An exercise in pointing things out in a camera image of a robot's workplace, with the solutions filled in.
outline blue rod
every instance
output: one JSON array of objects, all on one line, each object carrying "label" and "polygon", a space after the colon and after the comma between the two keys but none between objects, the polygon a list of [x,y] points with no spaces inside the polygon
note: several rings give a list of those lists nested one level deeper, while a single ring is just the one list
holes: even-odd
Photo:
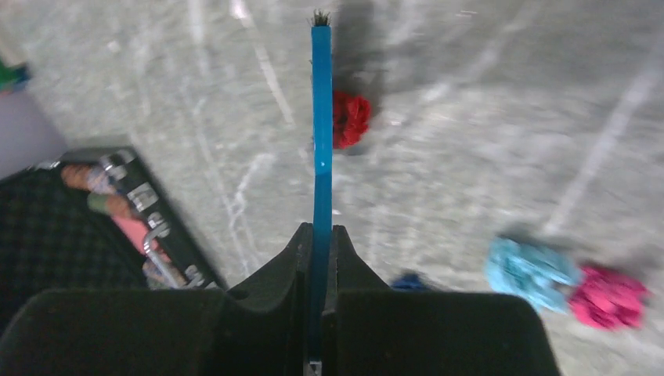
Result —
[{"label": "blue rod", "polygon": [[327,293],[332,235],[332,41],[329,26],[312,27],[314,182],[309,359],[322,351],[320,319]]}]

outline concrete floor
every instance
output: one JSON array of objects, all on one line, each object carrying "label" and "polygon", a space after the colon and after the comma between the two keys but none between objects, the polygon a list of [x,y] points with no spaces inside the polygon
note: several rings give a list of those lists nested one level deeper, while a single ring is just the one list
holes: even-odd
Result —
[{"label": "concrete floor", "polygon": [[566,375],[664,374],[664,3],[9,0],[30,91],[72,142],[128,135],[230,284],[311,220],[307,19],[377,116],[334,160],[336,223],[385,279],[485,291],[495,234],[639,273],[644,327],[545,322]]}]

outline dark blue cloth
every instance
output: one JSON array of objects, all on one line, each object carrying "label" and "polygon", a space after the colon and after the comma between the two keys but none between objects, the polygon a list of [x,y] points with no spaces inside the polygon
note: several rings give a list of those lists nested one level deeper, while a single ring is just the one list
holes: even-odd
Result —
[{"label": "dark blue cloth", "polygon": [[397,278],[390,284],[397,291],[432,291],[433,289],[422,283],[420,276],[409,273]]}]

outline white scuff mark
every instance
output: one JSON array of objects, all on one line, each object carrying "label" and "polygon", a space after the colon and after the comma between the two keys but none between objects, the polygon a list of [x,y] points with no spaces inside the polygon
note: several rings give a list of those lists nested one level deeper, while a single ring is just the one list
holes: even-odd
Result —
[{"label": "white scuff mark", "polygon": [[369,266],[375,267],[377,261],[377,248],[381,232],[383,230],[383,221],[389,215],[388,210],[377,205],[371,212],[371,232],[369,233],[369,247],[366,250],[366,262]]},{"label": "white scuff mark", "polygon": [[477,12],[473,12],[470,10],[462,10],[456,14],[457,17],[473,17]]},{"label": "white scuff mark", "polygon": [[[182,97],[182,101],[184,102],[185,106],[188,108],[193,108],[193,100],[190,97],[190,95],[187,93],[185,88],[180,88],[180,95]],[[203,134],[203,131],[201,129],[202,126],[202,121],[200,119],[200,116],[197,116],[195,114],[193,115],[193,120],[194,120],[194,134],[196,136],[196,140],[198,142],[198,149],[200,150],[203,159],[205,161],[205,164],[207,165],[206,171],[205,171],[205,176],[207,180],[216,188],[217,194],[215,195],[219,200],[221,200],[221,204],[223,208],[226,210],[226,214],[228,215],[229,219],[232,218],[240,218],[242,220],[242,223],[244,225],[244,230],[245,233],[250,233],[251,229],[249,226],[246,226],[246,219],[244,219],[244,214],[243,212],[240,213],[235,213],[233,211],[233,206],[226,195],[226,187],[225,183],[223,181],[223,178],[221,177],[221,174],[219,174],[219,169],[215,165],[215,159],[212,156],[212,153],[210,151],[210,146],[208,145],[208,139],[205,137],[205,134]],[[249,252],[244,251],[244,246],[240,242],[240,238],[238,237],[237,231],[231,224],[228,225],[228,231],[229,235],[231,236],[231,240],[233,242],[233,246],[238,254],[238,257],[240,258],[240,262],[242,263],[242,267],[244,269],[244,276],[249,277],[251,275],[251,272],[255,269],[257,269],[260,264],[258,262],[258,259],[256,258],[256,253],[258,250],[253,249],[250,242],[250,250]]]},{"label": "white scuff mark", "polygon": [[109,51],[111,51],[114,54],[120,53],[122,50],[122,47],[120,47],[120,43],[118,43],[116,40],[112,40],[106,44],[106,47],[108,48]]},{"label": "white scuff mark", "polygon": [[202,45],[205,40],[205,24],[203,22],[202,0],[187,0],[189,10],[189,32],[193,42]]},{"label": "white scuff mark", "polygon": [[147,17],[141,21],[141,26],[138,35],[132,39],[132,46],[134,50],[134,73],[136,79],[136,86],[139,90],[139,98],[141,102],[141,109],[143,116],[148,117],[152,114],[152,103],[150,95],[145,85],[147,65],[152,59],[152,43],[150,35],[150,22]]},{"label": "white scuff mark", "polygon": [[207,98],[201,98],[198,100],[198,103],[196,103],[196,106],[191,110],[193,113],[193,116],[199,116],[200,112],[203,110],[203,107],[205,106],[205,103],[208,102]]},{"label": "white scuff mark", "polygon": [[258,58],[258,64],[263,71],[263,76],[265,76],[265,80],[272,92],[272,96],[274,96],[276,104],[281,110],[283,119],[286,121],[286,126],[288,129],[295,129],[296,125],[293,117],[293,110],[291,109],[291,105],[288,104],[286,96],[283,94],[283,90],[279,85],[279,80],[276,78],[276,72],[270,62],[267,49],[265,49],[265,46],[261,42],[261,34],[258,32],[254,19],[247,8],[247,4],[243,0],[231,0],[230,13],[235,19],[242,23],[242,27],[244,27],[244,29],[247,30],[247,33],[249,33],[256,58]]},{"label": "white scuff mark", "polygon": [[413,32],[417,29],[419,24],[422,24],[423,18],[421,1],[408,0],[400,2],[401,8],[399,9],[399,22],[396,23],[397,27],[393,28],[389,33],[386,45],[400,45],[408,41],[408,38],[413,36]]},{"label": "white scuff mark", "polygon": [[604,159],[618,143],[620,136],[630,126],[634,112],[648,99],[652,89],[662,80],[662,60],[664,60],[664,29],[658,34],[657,44],[644,62],[632,85],[624,92],[609,116],[599,135],[597,143],[583,162],[579,173],[565,190],[558,206],[553,210],[549,221],[544,225],[544,233],[558,231],[569,213],[585,194],[588,185],[600,170]]},{"label": "white scuff mark", "polygon": [[205,51],[205,20],[203,17],[204,0],[187,0],[189,13],[189,33],[196,46],[198,69],[204,77],[210,75],[210,62]]},{"label": "white scuff mark", "polygon": [[[459,74],[447,77],[431,89],[427,90],[423,95],[421,102],[415,106],[415,111],[411,112],[411,114],[419,112],[428,104],[447,96],[459,84],[478,80],[490,67],[495,65],[507,43],[514,37],[514,34],[526,29],[534,21],[537,14],[539,14],[542,9],[542,6],[542,1],[524,3],[517,12],[517,15],[505,25],[494,38],[489,39],[478,57],[470,64],[466,65],[467,69],[461,71]],[[462,25],[458,29],[453,30],[451,36],[443,36],[444,42],[442,45],[459,38],[468,30],[470,30],[470,26],[468,25]],[[402,131],[400,125],[410,117],[411,115],[399,116],[398,120],[395,120],[399,126],[388,128],[388,130],[384,132],[377,147],[374,147],[373,153],[370,155],[370,163],[372,165],[380,163],[384,144],[390,138]]]},{"label": "white scuff mark", "polygon": [[259,172],[265,172],[272,169],[275,161],[276,156],[274,154],[257,155],[249,164],[249,169],[240,180],[240,184],[237,186],[235,191],[235,197],[231,203],[231,207],[235,208],[235,213],[229,220],[229,228],[233,228],[235,226],[236,220],[240,219],[241,226],[244,228],[244,235],[247,237],[247,241],[249,242],[250,247],[256,251],[258,249],[256,248],[254,236],[252,235],[247,219],[244,216],[244,211],[247,209],[247,201],[244,198],[244,191],[249,186],[249,182],[252,179],[255,179]]}]

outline green object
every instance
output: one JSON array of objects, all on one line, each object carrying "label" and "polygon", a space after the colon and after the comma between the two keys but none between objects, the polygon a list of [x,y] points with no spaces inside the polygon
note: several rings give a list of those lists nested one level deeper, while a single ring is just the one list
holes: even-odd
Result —
[{"label": "green object", "polygon": [[19,81],[19,76],[12,69],[9,69],[0,60],[0,91],[6,90],[8,87],[13,87]]},{"label": "green object", "polygon": [[88,208],[93,212],[110,215],[106,207],[108,196],[106,194],[91,193],[88,195]]}]

